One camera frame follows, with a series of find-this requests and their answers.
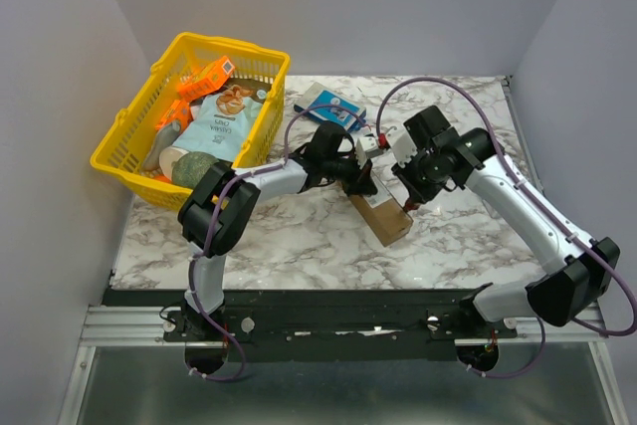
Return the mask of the brown cardboard express box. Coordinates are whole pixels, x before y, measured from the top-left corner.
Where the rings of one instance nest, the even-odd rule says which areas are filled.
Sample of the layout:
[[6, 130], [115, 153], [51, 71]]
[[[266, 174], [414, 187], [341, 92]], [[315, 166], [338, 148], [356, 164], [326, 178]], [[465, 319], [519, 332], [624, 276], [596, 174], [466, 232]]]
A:
[[374, 195], [347, 196], [381, 245], [388, 247], [407, 235], [413, 220], [375, 173], [371, 180], [377, 189]]

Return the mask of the red black utility knife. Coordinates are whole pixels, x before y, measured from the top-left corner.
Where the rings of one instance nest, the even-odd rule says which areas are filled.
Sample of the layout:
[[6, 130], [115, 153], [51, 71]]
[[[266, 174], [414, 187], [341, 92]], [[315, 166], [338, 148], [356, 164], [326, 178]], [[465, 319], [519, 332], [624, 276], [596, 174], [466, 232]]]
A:
[[402, 206], [402, 209], [404, 212], [408, 213], [417, 210], [419, 206], [419, 203], [415, 202], [412, 198], [408, 198]]

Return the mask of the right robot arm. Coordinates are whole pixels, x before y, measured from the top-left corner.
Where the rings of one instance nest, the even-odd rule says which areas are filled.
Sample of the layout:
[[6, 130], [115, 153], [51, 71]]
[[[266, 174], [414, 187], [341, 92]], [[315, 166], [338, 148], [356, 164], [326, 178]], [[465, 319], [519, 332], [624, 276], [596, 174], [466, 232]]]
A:
[[487, 130], [461, 134], [436, 106], [416, 113], [385, 135], [393, 174], [408, 191], [407, 207], [432, 201], [449, 182], [490, 205], [523, 239], [542, 275], [528, 283], [479, 287], [458, 312], [460, 330], [483, 335], [501, 319], [539, 317], [564, 326], [603, 295], [620, 249], [568, 221], [525, 179]]

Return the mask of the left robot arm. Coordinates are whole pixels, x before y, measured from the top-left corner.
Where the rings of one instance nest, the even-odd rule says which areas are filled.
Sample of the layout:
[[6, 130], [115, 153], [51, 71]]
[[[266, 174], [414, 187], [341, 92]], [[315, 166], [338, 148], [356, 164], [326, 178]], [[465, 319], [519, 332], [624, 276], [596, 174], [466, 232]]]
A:
[[224, 305], [226, 256], [243, 236], [258, 204], [334, 182], [348, 196], [374, 195], [378, 188], [371, 172], [372, 161], [357, 158], [352, 136], [330, 122], [277, 162], [238, 169], [213, 164], [178, 213], [192, 253], [182, 307], [187, 329], [200, 340], [222, 330], [217, 312]]

